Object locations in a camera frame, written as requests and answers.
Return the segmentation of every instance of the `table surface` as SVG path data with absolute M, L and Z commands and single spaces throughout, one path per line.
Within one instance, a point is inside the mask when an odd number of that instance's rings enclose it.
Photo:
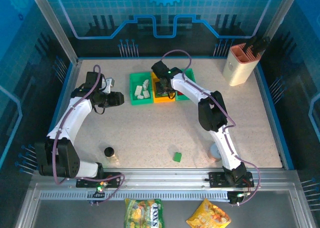
M 130 74 L 151 71 L 158 59 L 83 60 L 76 86 L 85 81 L 95 64 L 105 77 L 115 80 L 113 91 L 124 94 L 125 102 L 107 108 L 103 115 L 93 111 L 84 120 L 75 148 L 80 159 L 101 162 L 105 168 L 220 168 L 222 162 L 208 158 L 214 143 L 198 121 L 198 109 L 190 100 L 132 106 Z M 230 135 L 240 157 L 260 168 L 282 167 L 255 75 L 245 84 L 231 87 L 222 76 L 225 59 L 194 59 L 191 65 L 198 85 L 218 90 L 228 114 L 237 123 Z M 171 67 L 185 68 L 187 59 L 166 59 Z M 111 164 L 104 156 L 113 147 L 119 158 Z M 181 162 L 173 161 L 175 152 Z

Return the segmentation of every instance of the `white container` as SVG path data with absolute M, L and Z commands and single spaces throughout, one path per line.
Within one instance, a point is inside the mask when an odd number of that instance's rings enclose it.
M 248 48 L 245 54 L 242 50 L 244 45 L 245 43 L 235 45 L 229 50 L 222 75 L 230 86 L 245 83 L 260 61 L 260 54 L 254 57 L 250 48 Z

